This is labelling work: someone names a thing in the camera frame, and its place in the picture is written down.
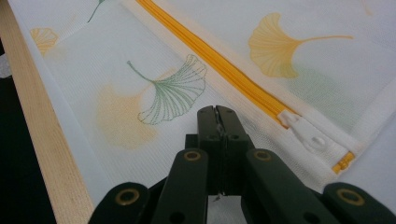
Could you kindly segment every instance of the zipper slider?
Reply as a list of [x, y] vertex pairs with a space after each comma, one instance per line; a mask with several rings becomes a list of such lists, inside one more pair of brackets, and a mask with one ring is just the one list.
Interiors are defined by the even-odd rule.
[[300, 115], [283, 110], [277, 117], [306, 150], [321, 159], [335, 173], [339, 172], [339, 170], [335, 170], [335, 167], [338, 166], [345, 155], [350, 153], [347, 148], [335, 142]]

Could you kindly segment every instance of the zipper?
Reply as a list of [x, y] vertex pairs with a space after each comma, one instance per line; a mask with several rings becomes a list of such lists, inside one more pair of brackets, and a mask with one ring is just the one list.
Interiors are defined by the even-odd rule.
[[332, 139], [321, 133], [320, 130], [316, 129], [315, 126], [310, 124], [306, 119], [296, 114], [291, 108], [257, 85], [241, 70], [207, 45], [200, 37], [193, 34], [163, 9], [153, 3], [152, 0], [136, 0], [136, 2], [191, 50], [204, 59], [223, 78], [237, 88], [239, 92], [244, 94], [250, 102], [283, 128], [291, 129], [293, 134], [304, 145], [305, 149], [323, 158], [323, 156], [326, 156], [325, 154], [330, 151], [327, 150], [327, 147], [336, 146], [342, 148], [343, 150], [339, 151], [344, 151], [344, 156], [332, 166], [332, 170], [336, 174], [346, 169], [349, 163], [355, 158], [352, 152], [337, 145]]

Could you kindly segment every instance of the yellow ginkgo leaf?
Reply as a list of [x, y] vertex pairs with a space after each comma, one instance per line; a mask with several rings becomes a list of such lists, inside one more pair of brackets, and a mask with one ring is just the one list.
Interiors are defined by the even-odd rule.
[[32, 29], [30, 30], [30, 35], [43, 56], [58, 40], [58, 35], [56, 35], [50, 28]]
[[304, 42], [325, 38], [352, 38], [347, 35], [332, 35], [297, 40], [286, 35], [279, 27], [279, 13], [265, 16], [253, 31], [248, 44], [250, 58], [257, 64], [262, 73], [269, 77], [297, 77], [292, 67], [294, 51]]
[[100, 91], [96, 121], [109, 143], [135, 149], [153, 140], [157, 135], [157, 131], [151, 125], [137, 119], [140, 98], [141, 94], [118, 95], [111, 85]]

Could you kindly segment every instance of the green ginkgo leaf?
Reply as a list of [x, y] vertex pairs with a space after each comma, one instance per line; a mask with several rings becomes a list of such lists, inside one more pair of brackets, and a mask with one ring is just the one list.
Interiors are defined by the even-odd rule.
[[138, 119], [147, 124], [158, 124], [186, 114], [195, 100], [205, 90], [206, 66], [196, 56], [188, 55], [186, 62], [172, 76], [151, 80], [139, 73], [131, 62], [131, 68], [155, 87], [152, 106], [139, 113]]
[[96, 9], [98, 9], [98, 8], [99, 8], [99, 6], [100, 6], [100, 5], [101, 5], [103, 2], [105, 2], [105, 0], [99, 0], [99, 3], [98, 3], [98, 5], [96, 6], [95, 10], [93, 11], [93, 13], [92, 13], [92, 15], [91, 15], [90, 19], [87, 21], [87, 23], [91, 21], [91, 19], [92, 19], [93, 15], [94, 15], [94, 14], [95, 14], [95, 12], [96, 12]]

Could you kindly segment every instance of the table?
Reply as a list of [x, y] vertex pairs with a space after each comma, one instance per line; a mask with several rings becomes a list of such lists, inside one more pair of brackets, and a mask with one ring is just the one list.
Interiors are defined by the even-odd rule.
[[7, 0], [0, 1], [0, 36], [56, 220], [87, 223], [91, 199]]

